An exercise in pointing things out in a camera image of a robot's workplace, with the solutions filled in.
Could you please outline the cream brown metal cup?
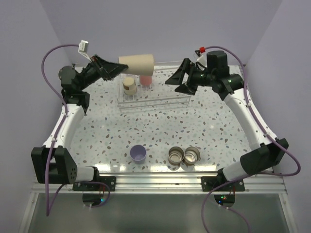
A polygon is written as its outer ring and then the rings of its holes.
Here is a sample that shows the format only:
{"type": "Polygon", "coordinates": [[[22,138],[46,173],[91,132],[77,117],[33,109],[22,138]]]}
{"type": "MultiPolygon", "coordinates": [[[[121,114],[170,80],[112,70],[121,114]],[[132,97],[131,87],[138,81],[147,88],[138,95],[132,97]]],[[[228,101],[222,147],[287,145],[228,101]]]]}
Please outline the cream brown metal cup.
{"type": "Polygon", "coordinates": [[[126,77],[122,81],[124,93],[133,96],[137,93],[136,81],[133,77],[126,77]]]}

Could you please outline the beige plastic cup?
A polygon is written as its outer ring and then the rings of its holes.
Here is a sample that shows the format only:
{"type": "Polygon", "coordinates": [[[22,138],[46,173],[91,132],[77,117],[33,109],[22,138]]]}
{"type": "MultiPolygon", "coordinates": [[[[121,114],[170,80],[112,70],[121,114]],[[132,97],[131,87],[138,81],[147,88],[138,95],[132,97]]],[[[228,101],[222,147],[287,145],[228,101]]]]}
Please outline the beige plastic cup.
{"type": "Polygon", "coordinates": [[[128,66],[123,74],[152,76],[154,73],[154,57],[152,54],[120,56],[119,63],[128,66]]]}

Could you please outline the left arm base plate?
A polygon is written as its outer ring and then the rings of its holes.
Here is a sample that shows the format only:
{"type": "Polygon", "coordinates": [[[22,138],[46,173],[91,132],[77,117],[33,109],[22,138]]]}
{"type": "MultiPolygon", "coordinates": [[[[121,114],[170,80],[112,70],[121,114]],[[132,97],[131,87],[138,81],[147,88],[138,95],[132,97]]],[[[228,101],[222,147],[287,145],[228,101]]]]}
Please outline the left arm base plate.
{"type": "Polygon", "coordinates": [[[97,181],[80,182],[73,185],[73,191],[95,192],[108,191],[114,192],[117,178],[116,176],[100,176],[97,181]]]}

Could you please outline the red plastic cup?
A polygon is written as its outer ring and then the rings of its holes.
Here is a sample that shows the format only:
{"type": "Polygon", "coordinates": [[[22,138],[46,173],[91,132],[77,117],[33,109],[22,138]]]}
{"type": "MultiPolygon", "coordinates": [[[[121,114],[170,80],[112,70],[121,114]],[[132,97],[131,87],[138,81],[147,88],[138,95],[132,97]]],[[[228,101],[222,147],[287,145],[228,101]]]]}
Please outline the red plastic cup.
{"type": "Polygon", "coordinates": [[[139,82],[141,86],[150,86],[152,84],[152,76],[140,75],[139,82]]]}

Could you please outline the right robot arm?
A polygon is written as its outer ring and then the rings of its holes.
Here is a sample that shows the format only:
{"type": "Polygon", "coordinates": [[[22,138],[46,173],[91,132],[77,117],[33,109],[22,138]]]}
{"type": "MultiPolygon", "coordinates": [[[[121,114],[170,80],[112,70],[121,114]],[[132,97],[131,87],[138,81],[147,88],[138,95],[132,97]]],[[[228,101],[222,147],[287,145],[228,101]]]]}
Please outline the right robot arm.
{"type": "Polygon", "coordinates": [[[218,170],[216,184],[219,189],[226,191],[233,186],[235,179],[261,173],[279,164],[289,144],[285,138],[279,139],[265,124],[247,96],[241,75],[230,74],[224,51],[208,52],[207,65],[185,58],[165,83],[175,85],[176,92],[188,95],[195,95],[200,86],[211,87],[240,123],[251,151],[241,156],[239,161],[218,170]]]}

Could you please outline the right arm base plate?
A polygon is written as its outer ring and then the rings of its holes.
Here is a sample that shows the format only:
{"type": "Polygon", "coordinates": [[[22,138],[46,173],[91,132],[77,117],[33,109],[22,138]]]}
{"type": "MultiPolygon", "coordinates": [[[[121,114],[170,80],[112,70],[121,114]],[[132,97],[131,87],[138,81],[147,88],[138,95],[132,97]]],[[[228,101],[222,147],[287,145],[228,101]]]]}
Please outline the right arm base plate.
{"type": "Polygon", "coordinates": [[[215,191],[220,192],[243,192],[245,191],[244,181],[237,180],[235,182],[223,182],[216,176],[202,176],[201,187],[203,192],[209,192],[218,187],[215,191]]]}

